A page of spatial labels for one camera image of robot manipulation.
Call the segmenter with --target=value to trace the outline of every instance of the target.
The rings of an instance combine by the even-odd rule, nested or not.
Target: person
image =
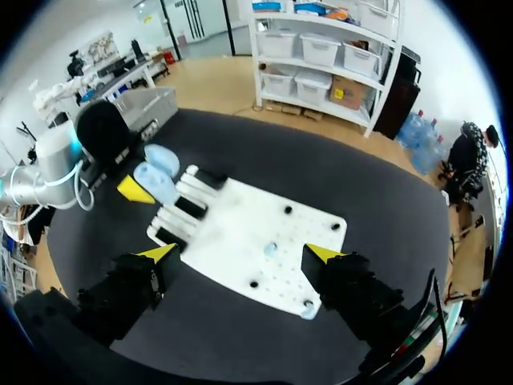
[[[445,163],[446,174],[449,178],[457,177],[461,184],[481,185],[481,179],[487,174],[487,148],[499,145],[499,134],[493,125],[482,132],[472,122],[465,122],[461,132]]]

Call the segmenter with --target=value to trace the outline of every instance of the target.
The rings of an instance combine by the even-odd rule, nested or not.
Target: desk
[[[149,63],[149,60],[138,63],[135,67],[127,71],[125,74],[118,76],[117,78],[114,78],[113,80],[105,84],[103,87],[101,87],[98,91],[96,91],[94,95],[90,98],[90,100],[96,100],[100,98],[106,99],[112,93],[117,92],[124,84],[129,83],[130,80],[138,79],[142,76],[144,76],[144,78],[146,79],[148,86],[154,88],[155,82],[153,81],[147,70],[147,65]]]
[[[358,251],[407,307],[431,268],[445,281],[448,211],[440,192],[375,156],[321,136],[256,120],[181,110],[154,138],[180,158],[345,218],[342,251]],[[158,207],[131,203],[115,186],[129,164],[95,194],[90,213],[57,212],[48,245],[71,300],[123,252],[155,247],[146,228]],[[231,381],[325,385],[357,374],[369,347],[335,312],[310,322],[217,285],[187,266],[156,312],[147,312],[112,349],[163,371]]]

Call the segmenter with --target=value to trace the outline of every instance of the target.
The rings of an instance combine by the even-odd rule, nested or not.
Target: white shelf
[[[317,64],[307,63],[303,58],[295,56],[293,58],[273,58],[269,56],[260,55],[258,61],[275,64],[286,64],[290,66],[297,66],[303,68],[311,68],[317,71],[328,72],[333,75],[338,75],[343,78],[351,79],[366,86],[372,87],[378,91],[383,91],[383,86],[378,82],[378,74],[375,74],[374,79],[369,76],[358,74],[357,72],[350,71],[344,68],[340,63],[335,63],[334,67],[318,66]]]
[[[319,112],[323,112],[328,115],[336,116],[337,118],[341,118],[344,120],[348,120],[349,122],[353,122],[359,124],[363,127],[369,127],[370,117],[367,111],[364,108],[360,108],[359,110],[351,110],[350,108],[340,106],[338,104],[330,102],[326,99],[322,104],[316,105],[311,103],[306,103],[305,101],[299,99],[297,97],[297,92],[294,91],[289,96],[279,96],[268,93],[265,89],[262,90],[261,93],[262,99],[274,100],[275,102],[293,104],[295,106],[309,108],[310,110],[315,110]]]
[[[348,22],[342,22],[332,18],[323,18],[321,16],[313,16],[310,14],[286,14],[283,12],[254,12],[253,17],[256,20],[270,19],[289,20],[293,22],[314,22],[324,26],[334,26],[335,28],[340,28],[341,30],[348,30],[350,32],[354,32],[355,34],[360,34],[361,36],[365,36],[369,39],[373,39],[377,42],[386,44],[389,47],[395,47],[396,44],[395,41],[390,40],[381,34],[377,34],[371,30],[367,30],[366,28],[355,26],[354,24],[349,24]]]

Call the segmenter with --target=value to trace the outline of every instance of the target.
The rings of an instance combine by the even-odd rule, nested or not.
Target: wooden floor
[[[333,117],[325,116],[323,120],[316,122],[304,116],[273,111],[254,111],[252,107],[255,101],[255,83],[251,58],[186,60],[171,66],[170,72],[171,74],[158,81],[157,85],[173,86],[176,89],[180,108],[244,116],[313,132],[373,154],[411,172],[426,183],[435,183],[431,176],[421,176],[415,172],[409,154],[397,142],[379,133],[373,132],[369,139],[366,139],[363,137],[362,128]],[[458,228],[458,214],[451,210],[450,230],[452,233],[457,233]],[[38,270],[38,288],[41,291],[46,292],[54,286],[64,293],[51,262],[45,237],[38,247],[38,253],[32,264]],[[426,367],[432,364],[439,350],[435,343],[429,349],[428,355],[431,357],[428,358]]]

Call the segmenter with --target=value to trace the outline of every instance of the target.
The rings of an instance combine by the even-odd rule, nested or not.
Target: blue water jug
[[[410,114],[402,125],[397,140],[401,146],[408,149],[415,149],[420,142],[421,134],[426,129],[426,121],[422,116],[424,111],[419,110],[418,114]]]
[[[445,151],[442,140],[442,136],[435,139],[433,135],[428,135],[414,150],[412,163],[419,173],[424,175],[430,173],[443,159]]]

